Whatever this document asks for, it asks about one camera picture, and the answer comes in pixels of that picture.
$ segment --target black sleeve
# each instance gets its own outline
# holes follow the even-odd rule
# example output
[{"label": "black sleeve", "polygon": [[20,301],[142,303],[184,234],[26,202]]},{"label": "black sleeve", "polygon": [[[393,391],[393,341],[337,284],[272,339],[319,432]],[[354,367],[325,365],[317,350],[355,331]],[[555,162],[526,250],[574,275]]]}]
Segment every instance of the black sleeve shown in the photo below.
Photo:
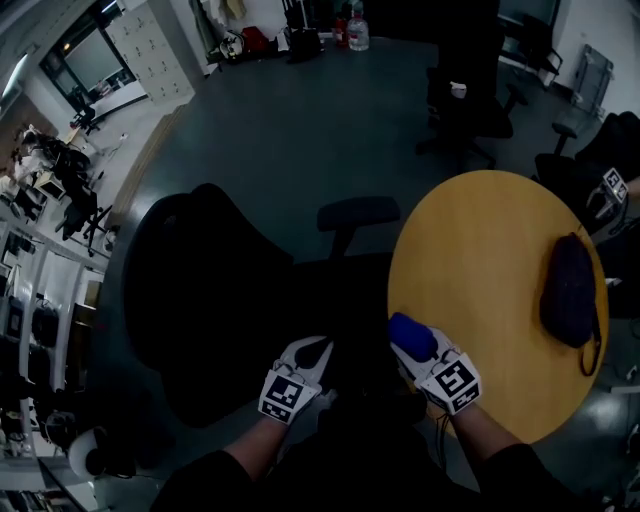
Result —
[{"label": "black sleeve", "polygon": [[251,478],[231,455],[213,452],[176,471],[151,506],[151,512],[227,508],[249,499]]},{"label": "black sleeve", "polygon": [[551,476],[526,444],[496,453],[480,466],[478,473],[484,501],[498,510],[592,510]]}]

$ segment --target shelf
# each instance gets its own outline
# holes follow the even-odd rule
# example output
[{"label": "shelf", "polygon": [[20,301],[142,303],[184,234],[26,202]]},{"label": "shelf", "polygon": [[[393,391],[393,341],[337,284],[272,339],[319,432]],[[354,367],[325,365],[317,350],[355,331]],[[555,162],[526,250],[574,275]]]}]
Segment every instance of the shelf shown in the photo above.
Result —
[{"label": "shelf", "polygon": [[73,309],[76,303],[76,295],[80,287],[80,280],[84,267],[80,263],[75,265],[75,269],[67,281],[64,299],[58,307],[58,334],[56,336],[56,346],[53,350],[51,369],[51,389],[64,389],[64,375],[67,367],[67,347],[69,346],[69,333],[71,332],[71,322],[73,321]]},{"label": "shelf", "polygon": [[0,489],[7,491],[46,489],[38,461],[30,457],[0,460]]},{"label": "shelf", "polygon": [[[10,236],[11,233],[22,239]],[[7,250],[9,243],[12,252]],[[56,343],[52,348],[46,348],[50,363],[49,384],[54,390],[64,388],[67,347],[75,304],[83,302],[84,295],[80,300],[78,296],[84,293],[83,289],[86,292],[86,281],[96,280],[95,276],[99,277],[98,280],[102,280],[104,271],[105,268],[99,263],[70,251],[42,235],[32,226],[25,224],[24,221],[16,219],[6,205],[0,203],[0,274],[4,276],[9,275],[10,272],[9,279],[13,280],[11,286],[7,286],[5,290],[6,296],[15,298],[18,308],[18,312],[14,312],[12,318],[19,318],[19,309],[22,310],[19,339],[17,332],[12,331],[11,334],[15,336],[11,338],[7,333],[10,329],[6,324],[2,325],[2,333],[18,345],[17,363],[20,376],[30,380],[30,352],[34,346],[38,345],[33,336],[33,315],[40,306],[38,294],[41,294],[48,301],[47,305],[58,313]],[[18,326],[13,325],[11,320],[8,322],[13,330],[18,330]],[[29,446],[29,450],[24,450],[22,456],[0,460],[0,482],[4,481],[8,468],[16,467],[14,461],[17,461],[17,464],[20,461],[35,463],[35,466],[20,467],[24,467],[26,473],[33,470],[34,474],[30,477],[41,479],[37,464],[37,443],[34,442],[31,425],[30,402],[30,399],[20,401],[24,443]],[[25,480],[25,485],[26,489],[31,483]]]},{"label": "shelf", "polygon": [[[16,277],[14,290],[16,298],[23,304],[22,333],[20,335],[20,349],[18,356],[18,372],[25,379],[29,378],[29,349],[31,347],[31,321],[36,305],[36,293],[38,283],[42,277],[45,258],[48,249],[41,245],[35,247],[35,254],[20,251],[19,262],[21,271]],[[22,415],[22,433],[27,437],[27,443],[31,447],[31,456],[36,457],[33,449],[33,429],[29,413],[29,400],[20,400],[20,412]]]}]

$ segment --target window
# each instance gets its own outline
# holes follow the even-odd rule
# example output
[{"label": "window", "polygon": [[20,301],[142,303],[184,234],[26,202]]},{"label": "window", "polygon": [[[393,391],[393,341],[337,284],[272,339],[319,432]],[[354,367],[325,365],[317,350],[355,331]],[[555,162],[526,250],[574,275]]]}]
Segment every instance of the window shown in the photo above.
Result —
[{"label": "window", "polygon": [[122,16],[113,0],[98,0],[64,35],[40,63],[75,110],[90,105],[135,80],[104,29]]}]

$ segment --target desk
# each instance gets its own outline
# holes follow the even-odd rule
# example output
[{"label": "desk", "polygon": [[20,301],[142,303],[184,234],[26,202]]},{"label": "desk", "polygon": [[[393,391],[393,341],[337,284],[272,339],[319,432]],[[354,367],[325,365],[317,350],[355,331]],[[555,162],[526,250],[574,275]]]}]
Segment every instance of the desk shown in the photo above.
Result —
[{"label": "desk", "polygon": [[[548,334],[539,317],[551,249],[579,226],[532,180],[476,171],[422,199],[393,254],[389,315],[438,327],[467,352],[483,381],[480,405],[527,443],[562,425],[595,379],[580,372],[580,351]],[[593,260],[601,362],[609,332],[605,278],[589,236],[582,228],[578,234]],[[587,365],[593,345],[586,345]]]},{"label": "desk", "polygon": [[98,153],[99,155],[103,155],[104,154],[104,150],[100,149],[96,144],[94,144],[91,139],[89,139],[89,136],[84,132],[80,130],[80,127],[77,128],[72,128],[69,133],[67,133],[66,137],[64,139],[61,139],[62,142],[64,142],[67,146],[70,144],[73,144],[74,146],[76,146],[80,151],[83,150],[83,146],[87,145],[89,146],[93,151],[95,151],[96,153]]}]

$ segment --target blue object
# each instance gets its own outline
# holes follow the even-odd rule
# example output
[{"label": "blue object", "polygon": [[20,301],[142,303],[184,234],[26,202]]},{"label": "blue object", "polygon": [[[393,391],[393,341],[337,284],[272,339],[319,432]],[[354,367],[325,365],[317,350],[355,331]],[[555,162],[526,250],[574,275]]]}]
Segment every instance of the blue object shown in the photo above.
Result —
[{"label": "blue object", "polygon": [[426,363],[438,353],[431,329],[402,313],[394,313],[389,320],[389,339],[418,363]]}]

